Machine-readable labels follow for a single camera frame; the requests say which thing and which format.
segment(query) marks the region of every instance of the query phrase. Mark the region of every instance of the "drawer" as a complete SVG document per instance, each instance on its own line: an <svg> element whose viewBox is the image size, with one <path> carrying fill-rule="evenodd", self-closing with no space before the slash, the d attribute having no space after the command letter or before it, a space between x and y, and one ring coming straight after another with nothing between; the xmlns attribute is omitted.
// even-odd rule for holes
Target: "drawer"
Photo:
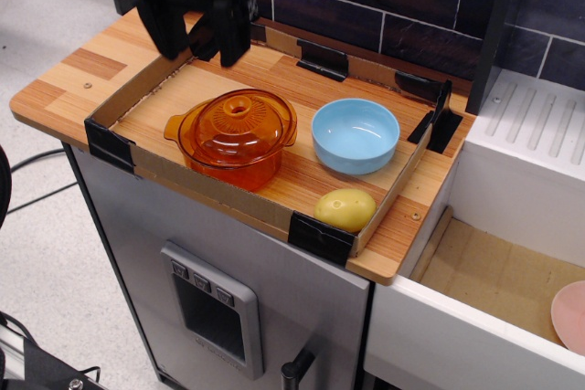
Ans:
<svg viewBox="0 0 585 390"><path fill-rule="evenodd" d="M549 310L585 269L449 217L440 228L408 277L377 286L364 368L402 390L584 388L585 357L562 346Z"/></svg>

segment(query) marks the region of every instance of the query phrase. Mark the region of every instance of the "pink plate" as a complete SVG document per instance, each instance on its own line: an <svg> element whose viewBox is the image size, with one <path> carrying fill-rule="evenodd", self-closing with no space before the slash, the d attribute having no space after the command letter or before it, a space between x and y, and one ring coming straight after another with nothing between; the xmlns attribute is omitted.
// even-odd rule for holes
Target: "pink plate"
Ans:
<svg viewBox="0 0 585 390"><path fill-rule="evenodd" d="M571 283L552 301L552 324L567 348L585 355L585 280Z"/></svg>

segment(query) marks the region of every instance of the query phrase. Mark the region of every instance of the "black handle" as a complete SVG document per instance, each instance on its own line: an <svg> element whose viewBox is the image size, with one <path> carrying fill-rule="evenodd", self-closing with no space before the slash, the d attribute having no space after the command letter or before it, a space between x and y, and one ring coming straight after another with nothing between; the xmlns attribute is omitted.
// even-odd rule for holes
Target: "black handle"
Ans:
<svg viewBox="0 0 585 390"><path fill-rule="evenodd" d="M292 363L287 363L281 368L282 390L299 390L299 383L307 373L314 361L314 355L302 349Z"/></svg>

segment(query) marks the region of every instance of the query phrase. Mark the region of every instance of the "yellow potato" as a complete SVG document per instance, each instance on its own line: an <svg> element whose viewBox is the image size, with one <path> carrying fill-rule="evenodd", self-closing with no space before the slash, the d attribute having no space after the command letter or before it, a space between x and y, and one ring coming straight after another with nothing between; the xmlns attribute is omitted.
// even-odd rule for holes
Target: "yellow potato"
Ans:
<svg viewBox="0 0 585 390"><path fill-rule="evenodd" d="M376 202L359 189L337 189L323 195L314 207L314 217L351 233L359 232L376 212Z"/></svg>

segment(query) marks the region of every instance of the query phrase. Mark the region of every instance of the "oven door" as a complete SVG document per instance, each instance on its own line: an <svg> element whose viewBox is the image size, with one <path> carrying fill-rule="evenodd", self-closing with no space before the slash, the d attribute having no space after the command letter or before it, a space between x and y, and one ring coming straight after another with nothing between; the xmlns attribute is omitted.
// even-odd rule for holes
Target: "oven door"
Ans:
<svg viewBox="0 0 585 390"><path fill-rule="evenodd" d="M208 206L73 150L154 368L184 388L352 390L370 283Z"/></svg>

